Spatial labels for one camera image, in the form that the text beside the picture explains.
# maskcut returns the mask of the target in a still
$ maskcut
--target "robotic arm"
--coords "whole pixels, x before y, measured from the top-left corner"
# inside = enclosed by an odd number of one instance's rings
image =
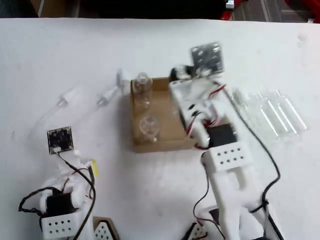
[[[192,72],[187,67],[182,76],[186,76],[187,69]],[[207,71],[210,67],[205,66],[204,69]],[[181,73],[181,69],[174,69],[173,72]],[[266,200],[262,202],[265,190],[259,184],[250,151],[244,142],[238,141],[228,118],[227,109],[230,106],[225,101],[226,97],[218,94],[224,85],[217,86],[217,82],[208,77],[192,79],[194,75],[189,75],[189,80],[182,80],[178,74],[173,77],[171,72],[169,89],[187,134],[198,139],[196,147],[206,150],[201,162],[216,198],[224,239],[244,240],[240,237],[239,228],[241,208],[245,208],[263,227],[264,234],[259,239],[283,240],[272,205]],[[230,173],[236,176],[237,187],[230,180]]]

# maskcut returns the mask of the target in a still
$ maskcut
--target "cardboard tray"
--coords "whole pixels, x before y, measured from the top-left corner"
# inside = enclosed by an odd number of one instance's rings
[[[139,112],[135,107],[133,85],[130,86],[131,125],[133,135],[133,149],[137,153],[174,151],[191,149],[196,140],[187,137],[179,114],[174,114],[175,104],[169,94],[169,79],[167,77],[153,78],[152,101],[149,109]],[[155,115],[160,124],[158,141],[142,143],[140,121],[147,115]]]

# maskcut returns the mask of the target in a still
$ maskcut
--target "red wire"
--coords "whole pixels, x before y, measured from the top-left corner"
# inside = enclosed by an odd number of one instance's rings
[[[215,94],[215,93],[221,91],[222,89],[224,89],[225,86],[226,86],[226,84],[222,84],[222,85],[219,86],[217,89],[215,89],[214,91],[210,92],[209,98],[210,98],[213,94]]]
[[[196,144],[194,145],[194,147],[195,147],[196,149],[200,149],[200,150],[208,150],[207,147],[199,146],[198,143],[196,143]]]

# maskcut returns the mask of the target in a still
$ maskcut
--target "white table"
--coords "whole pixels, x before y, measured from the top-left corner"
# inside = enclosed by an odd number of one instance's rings
[[[50,176],[48,158],[26,145],[35,122],[78,82],[98,91],[118,68],[167,76],[191,64],[192,46],[220,41],[228,87],[281,89],[310,129],[273,147],[282,173],[268,194],[289,240],[319,238],[319,47],[317,24],[215,20],[1,19],[0,20],[0,233],[3,239],[41,239],[38,218],[19,213],[22,197]],[[201,152],[134,154],[128,147],[127,105],[115,100],[85,122],[77,147],[97,159],[95,216],[113,219],[123,240],[180,239],[194,220],[192,207],[206,189]],[[255,140],[261,181],[276,173]],[[38,204],[35,198],[29,207]],[[215,204],[213,194],[200,204]]]

